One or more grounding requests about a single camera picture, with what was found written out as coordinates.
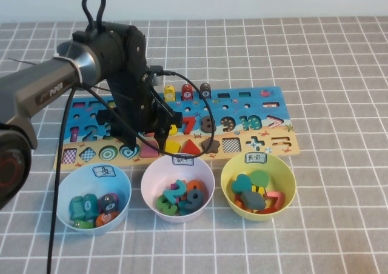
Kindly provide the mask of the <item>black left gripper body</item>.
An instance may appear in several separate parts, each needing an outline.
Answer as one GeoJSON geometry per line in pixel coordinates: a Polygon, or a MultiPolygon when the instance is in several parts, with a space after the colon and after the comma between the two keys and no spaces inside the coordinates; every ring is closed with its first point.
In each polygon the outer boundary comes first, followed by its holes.
{"type": "Polygon", "coordinates": [[[101,73],[116,104],[114,112],[137,132],[155,133],[171,125],[182,127],[182,113],[171,109],[153,88],[155,79],[165,73],[164,70],[146,70],[139,78],[127,70],[101,73]]]}

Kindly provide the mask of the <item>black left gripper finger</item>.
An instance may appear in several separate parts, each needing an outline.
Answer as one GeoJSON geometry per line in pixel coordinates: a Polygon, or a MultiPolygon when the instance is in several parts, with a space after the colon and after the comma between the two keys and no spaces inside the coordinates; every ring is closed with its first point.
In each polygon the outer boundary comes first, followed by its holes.
{"type": "Polygon", "coordinates": [[[160,128],[155,132],[155,140],[157,141],[160,149],[165,148],[166,140],[169,136],[169,130],[169,128],[160,128]]]}
{"type": "Polygon", "coordinates": [[[111,125],[110,135],[121,141],[127,147],[135,147],[137,145],[136,137],[119,125],[111,125]]]}

